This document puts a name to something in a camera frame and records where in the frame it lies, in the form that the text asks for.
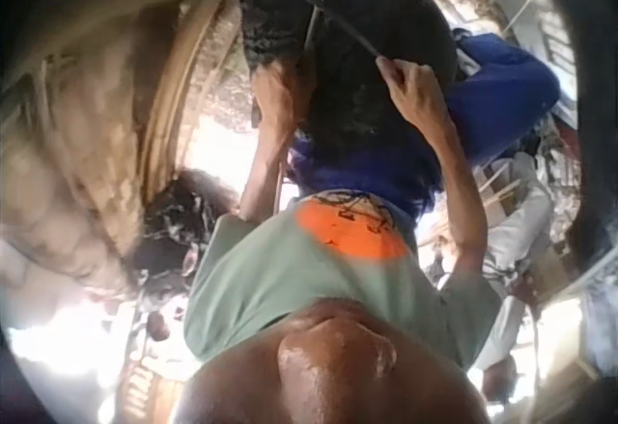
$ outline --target dark hair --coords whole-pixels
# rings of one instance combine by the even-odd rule
[[[453,81],[455,43],[432,0],[324,2],[383,55],[430,65],[443,87]],[[241,7],[244,54],[251,71],[275,58],[301,54],[311,5],[303,0],[241,0]],[[336,22],[324,20],[315,36],[315,53],[320,84],[301,126],[315,141],[315,155],[336,161],[354,148],[408,141],[414,128],[399,115],[374,57],[362,45]]]

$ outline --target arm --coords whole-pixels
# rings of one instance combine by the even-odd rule
[[[253,91],[262,111],[258,148],[240,198],[239,217],[262,223],[273,214],[279,168],[283,168],[298,123],[309,108],[315,88],[313,69],[274,61],[259,67]]]
[[[272,216],[279,167],[289,147],[289,139],[283,134],[260,129],[249,179],[240,197],[239,217],[243,220],[262,223]]]
[[[449,228],[457,248],[453,271],[481,272],[487,250],[487,217],[457,132],[450,122],[449,126],[430,144],[442,169]]]
[[[440,163],[450,231],[458,249],[454,271],[480,274],[487,250],[485,209],[434,73],[426,66],[383,57],[377,64],[393,102],[427,139]]]

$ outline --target man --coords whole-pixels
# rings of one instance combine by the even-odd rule
[[[481,273],[483,205],[431,69],[377,63],[440,162],[453,277],[436,292],[418,267],[413,221],[362,190],[319,191],[271,216],[315,84],[281,62],[258,68],[258,148],[239,214],[219,219],[195,278],[184,334],[205,364],[177,422],[488,422],[461,369],[499,308]]]
[[[553,215],[551,196],[537,179],[534,159],[519,152],[513,159],[496,161],[494,169],[504,162],[508,163],[508,181],[520,180],[521,184],[515,211],[489,230],[483,273],[502,299],[502,307],[473,365],[483,371],[483,394],[497,402],[507,402],[515,390],[517,367],[510,353],[517,343],[525,305],[536,305],[520,277],[530,262],[548,248]]]

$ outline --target white cloth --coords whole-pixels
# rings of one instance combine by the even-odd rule
[[[521,179],[523,197],[518,208],[489,231],[483,273],[503,301],[490,336],[473,365],[481,370],[506,358],[517,343],[525,304],[508,296],[505,281],[519,275],[531,258],[548,247],[553,212],[551,197],[536,177],[533,158],[517,153],[513,160],[499,160],[494,166],[500,167],[504,161],[511,162],[507,168],[510,181]]]

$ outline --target blue cloth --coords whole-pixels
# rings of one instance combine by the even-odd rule
[[[460,48],[481,69],[445,91],[466,157],[474,165],[500,155],[525,135],[558,101],[558,79],[528,52],[497,35],[464,38]],[[430,209],[441,189],[440,167],[420,133],[405,144],[353,152],[336,164],[312,158],[312,142],[297,137],[291,176],[303,195],[347,188],[381,197],[412,219]]]

